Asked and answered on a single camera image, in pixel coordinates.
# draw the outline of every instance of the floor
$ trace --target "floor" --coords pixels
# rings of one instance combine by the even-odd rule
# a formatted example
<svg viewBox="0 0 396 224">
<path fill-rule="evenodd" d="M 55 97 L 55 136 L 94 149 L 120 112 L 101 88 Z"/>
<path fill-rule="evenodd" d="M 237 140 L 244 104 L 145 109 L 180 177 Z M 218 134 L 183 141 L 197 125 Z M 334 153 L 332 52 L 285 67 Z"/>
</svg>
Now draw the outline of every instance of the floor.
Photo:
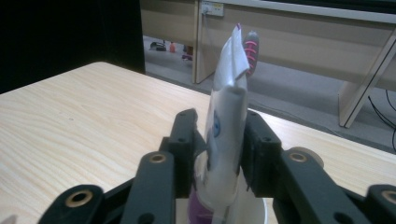
<svg viewBox="0 0 396 224">
<path fill-rule="evenodd" d="M 182 45 L 175 44 L 175 53 L 157 51 L 150 49 L 154 41 L 163 42 L 144 36 L 147 75 L 210 94 L 213 76 L 193 84 L 192 62 L 181 59 Z M 248 80 L 249 107 L 396 154 L 393 130 L 377 116 L 368 100 L 349 129 L 338 125 L 338 92 L 342 84 L 341 80 L 258 63 L 254 76 Z M 381 113 L 395 123 L 396 111 L 389 105 L 385 91 L 374 89 L 371 98 Z M 396 106 L 396 92 L 389 91 L 389 100 Z"/>
</svg>

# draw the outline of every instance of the screw hole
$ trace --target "screw hole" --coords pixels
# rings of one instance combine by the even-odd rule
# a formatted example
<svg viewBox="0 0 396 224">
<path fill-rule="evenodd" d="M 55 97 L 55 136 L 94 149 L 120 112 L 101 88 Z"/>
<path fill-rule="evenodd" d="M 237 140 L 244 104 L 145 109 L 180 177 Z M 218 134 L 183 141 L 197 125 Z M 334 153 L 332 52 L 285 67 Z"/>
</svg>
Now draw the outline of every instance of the screw hole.
<svg viewBox="0 0 396 224">
<path fill-rule="evenodd" d="M 152 224 L 154 223 L 154 215 L 152 215 L 151 213 L 143 214 L 139 217 L 137 221 L 138 224 Z"/>
<path fill-rule="evenodd" d="M 305 162 L 307 160 L 306 156 L 300 153 L 296 153 L 293 152 L 289 155 L 289 157 L 293 160 L 293 161 L 297 161 L 297 162 Z"/>
<path fill-rule="evenodd" d="M 153 163 L 160 163 L 166 160 L 166 157 L 163 154 L 155 154 L 152 155 L 149 160 Z"/>
<path fill-rule="evenodd" d="M 383 190 L 381 192 L 382 197 L 384 197 L 388 202 L 396 204 L 396 191 L 393 190 Z"/>
<path fill-rule="evenodd" d="M 344 213 L 335 213 L 334 219 L 340 224 L 353 224 L 353 220 Z"/>
<path fill-rule="evenodd" d="M 89 202 L 93 197 L 92 192 L 87 189 L 74 192 L 66 199 L 66 206 L 79 207 Z"/>
</svg>

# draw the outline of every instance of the wooden table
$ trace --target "wooden table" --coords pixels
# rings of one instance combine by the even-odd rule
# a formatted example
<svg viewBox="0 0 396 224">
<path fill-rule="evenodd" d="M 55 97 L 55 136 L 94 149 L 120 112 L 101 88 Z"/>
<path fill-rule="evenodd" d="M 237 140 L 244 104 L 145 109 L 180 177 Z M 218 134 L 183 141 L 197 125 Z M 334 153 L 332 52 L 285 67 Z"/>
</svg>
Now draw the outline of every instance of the wooden table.
<svg viewBox="0 0 396 224">
<path fill-rule="evenodd" d="M 0 221 L 17 215 L 18 224 L 35 223 L 66 189 L 108 191 L 130 179 L 140 158 L 169 136 L 179 111 L 195 108 L 203 133 L 208 102 L 208 95 L 107 63 L 0 95 Z M 339 185 L 359 194 L 396 185 L 396 156 L 261 115 L 283 148 L 316 151 Z"/>
</svg>

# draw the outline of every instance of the electrical socket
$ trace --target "electrical socket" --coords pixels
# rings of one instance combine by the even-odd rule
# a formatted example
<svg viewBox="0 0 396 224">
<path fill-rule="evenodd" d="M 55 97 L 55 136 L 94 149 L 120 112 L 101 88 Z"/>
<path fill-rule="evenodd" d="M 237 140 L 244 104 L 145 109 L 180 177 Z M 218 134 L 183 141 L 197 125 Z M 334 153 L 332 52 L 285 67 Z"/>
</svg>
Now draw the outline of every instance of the electrical socket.
<svg viewBox="0 0 396 224">
<path fill-rule="evenodd" d="M 201 4 L 201 11 L 202 14 L 223 17 L 224 4 L 203 1 Z"/>
</svg>

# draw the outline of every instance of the black cable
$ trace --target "black cable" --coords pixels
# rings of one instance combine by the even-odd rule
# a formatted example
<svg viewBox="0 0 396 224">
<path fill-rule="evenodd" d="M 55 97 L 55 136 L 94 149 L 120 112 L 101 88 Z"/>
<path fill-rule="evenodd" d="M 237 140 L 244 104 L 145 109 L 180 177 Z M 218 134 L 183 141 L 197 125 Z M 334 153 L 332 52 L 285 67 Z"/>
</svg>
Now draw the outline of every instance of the black cable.
<svg viewBox="0 0 396 224">
<path fill-rule="evenodd" d="M 388 103 L 389 103 L 390 107 L 392 107 L 393 110 L 396 111 L 396 108 L 390 103 L 390 99 L 389 99 L 389 95 L 388 95 L 388 90 L 385 90 L 385 92 L 387 93 L 387 100 L 388 100 Z"/>
<path fill-rule="evenodd" d="M 396 128 L 393 131 L 393 135 L 392 135 L 392 146 L 393 146 L 393 150 L 396 151 L 396 147 L 395 147 L 395 134 L 396 134 Z"/>
<path fill-rule="evenodd" d="M 385 115 L 383 115 L 377 108 L 376 106 L 373 104 L 373 101 L 371 99 L 371 97 L 369 96 L 369 101 L 373 107 L 373 110 L 375 111 L 375 113 L 379 116 L 379 118 L 384 121 L 385 124 L 387 124 L 391 129 L 395 129 L 396 125 L 390 121 L 389 119 L 387 119 L 387 117 L 385 117 Z"/>
<path fill-rule="evenodd" d="M 368 98 L 369 98 L 370 104 L 371 104 L 372 107 L 373 107 L 374 112 L 378 115 L 378 117 L 379 117 L 385 124 L 387 124 L 387 125 L 393 130 L 393 134 L 392 134 L 392 147 L 393 147 L 393 150 L 396 152 L 396 146 L 395 146 L 396 125 L 395 125 L 392 121 L 390 121 L 390 119 L 387 119 L 387 117 L 385 117 L 385 115 L 383 115 L 383 114 L 378 110 L 378 108 L 376 108 L 376 106 L 374 105 L 374 103 L 373 103 L 373 101 L 372 101 L 372 99 L 371 99 L 370 96 L 369 96 Z"/>
</svg>

